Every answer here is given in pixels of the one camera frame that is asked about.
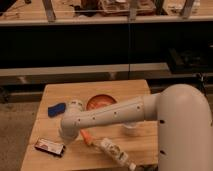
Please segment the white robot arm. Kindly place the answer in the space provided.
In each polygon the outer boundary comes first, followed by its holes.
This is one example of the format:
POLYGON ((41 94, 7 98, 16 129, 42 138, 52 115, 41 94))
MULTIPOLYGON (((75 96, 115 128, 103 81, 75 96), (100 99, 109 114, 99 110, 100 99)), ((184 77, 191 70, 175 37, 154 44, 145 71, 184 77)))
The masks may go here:
POLYGON ((63 114, 60 135, 75 140, 81 129, 155 120, 159 171, 213 171, 213 114, 207 98, 187 84, 83 111, 72 104, 63 114))

